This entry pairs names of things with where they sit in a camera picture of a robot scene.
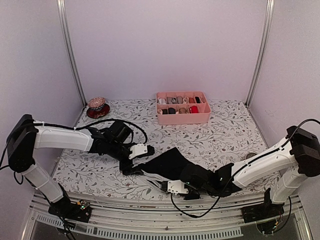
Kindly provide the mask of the black underwear white lettering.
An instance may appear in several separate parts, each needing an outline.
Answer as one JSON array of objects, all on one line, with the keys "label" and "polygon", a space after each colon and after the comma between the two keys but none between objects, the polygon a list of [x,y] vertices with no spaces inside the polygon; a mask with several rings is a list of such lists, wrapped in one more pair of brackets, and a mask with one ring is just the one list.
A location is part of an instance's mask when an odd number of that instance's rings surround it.
[{"label": "black underwear white lettering", "polygon": [[140,169],[152,176],[160,176],[168,180],[180,180],[182,170],[187,165],[198,165],[186,159],[180,151],[174,147],[152,160],[139,164]]}]

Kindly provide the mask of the pink divided storage box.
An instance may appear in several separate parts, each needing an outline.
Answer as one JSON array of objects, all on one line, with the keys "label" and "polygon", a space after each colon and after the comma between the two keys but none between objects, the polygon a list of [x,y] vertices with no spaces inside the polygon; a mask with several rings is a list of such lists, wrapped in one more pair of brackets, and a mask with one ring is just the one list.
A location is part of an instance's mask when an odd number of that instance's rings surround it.
[{"label": "pink divided storage box", "polygon": [[[195,97],[200,97],[202,103],[197,103]],[[155,100],[159,125],[204,124],[212,112],[201,91],[157,92]]]}]

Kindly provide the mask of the black underwear beige waistband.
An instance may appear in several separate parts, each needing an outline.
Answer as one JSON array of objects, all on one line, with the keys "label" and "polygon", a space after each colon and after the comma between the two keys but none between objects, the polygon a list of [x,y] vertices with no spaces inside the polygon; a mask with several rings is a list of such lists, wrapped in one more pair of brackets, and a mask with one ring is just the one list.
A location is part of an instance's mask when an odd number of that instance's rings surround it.
[{"label": "black underwear beige waistband", "polygon": [[195,101],[197,104],[201,104],[202,103],[202,99],[199,96],[195,97]]}]

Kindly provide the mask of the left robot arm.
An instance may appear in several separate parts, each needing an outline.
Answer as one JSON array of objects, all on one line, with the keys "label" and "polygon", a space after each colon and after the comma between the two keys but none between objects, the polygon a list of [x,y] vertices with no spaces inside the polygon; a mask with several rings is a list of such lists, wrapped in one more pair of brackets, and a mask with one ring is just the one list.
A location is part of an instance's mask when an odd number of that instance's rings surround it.
[{"label": "left robot arm", "polygon": [[131,122],[111,119],[112,125],[97,129],[94,124],[83,127],[68,127],[35,121],[30,114],[21,117],[8,135],[2,156],[7,156],[8,167],[20,173],[39,190],[63,216],[74,213],[62,186],[54,181],[34,159],[35,149],[71,149],[81,152],[107,155],[119,161],[119,168],[126,172],[132,160],[148,153],[146,142],[126,142],[133,137]]}]

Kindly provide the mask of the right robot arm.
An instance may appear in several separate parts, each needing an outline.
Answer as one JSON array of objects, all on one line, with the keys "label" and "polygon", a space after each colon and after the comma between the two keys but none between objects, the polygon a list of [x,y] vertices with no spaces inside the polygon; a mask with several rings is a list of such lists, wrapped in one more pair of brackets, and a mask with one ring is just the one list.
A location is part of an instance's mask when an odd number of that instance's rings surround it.
[{"label": "right robot arm", "polygon": [[269,174],[286,169],[271,188],[269,199],[258,208],[262,218],[269,218],[306,179],[320,174],[318,137],[300,125],[293,125],[286,131],[284,138],[264,152],[215,171],[188,164],[182,170],[180,180],[195,190],[202,189],[210,196],[224,198]]}]

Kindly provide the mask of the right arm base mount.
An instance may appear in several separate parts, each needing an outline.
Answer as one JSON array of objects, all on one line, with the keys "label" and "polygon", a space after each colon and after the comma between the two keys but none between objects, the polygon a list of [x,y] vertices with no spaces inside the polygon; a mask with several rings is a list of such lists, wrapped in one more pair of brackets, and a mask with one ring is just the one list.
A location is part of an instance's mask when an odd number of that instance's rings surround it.
[{"label": "right arm base mount", "polygon": [[280,216],[284,213],[284,203],[274,203],[270,198],[262,203],[241,208],[241,215],[245,223],[265,220]]}]

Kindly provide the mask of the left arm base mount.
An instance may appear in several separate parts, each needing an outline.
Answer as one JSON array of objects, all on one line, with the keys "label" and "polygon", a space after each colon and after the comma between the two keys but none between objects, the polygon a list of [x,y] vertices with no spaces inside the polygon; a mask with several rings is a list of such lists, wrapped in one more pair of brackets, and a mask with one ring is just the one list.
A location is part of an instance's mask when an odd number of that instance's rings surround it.
[{"label": "left arm base mount", "polygon": [[90,220],[92,208],[87,201],[72,202],[67,195],[64,195],[57,202],[48,202],[50,205],[48,212],[52,215],[83,223],[88,223]]}]

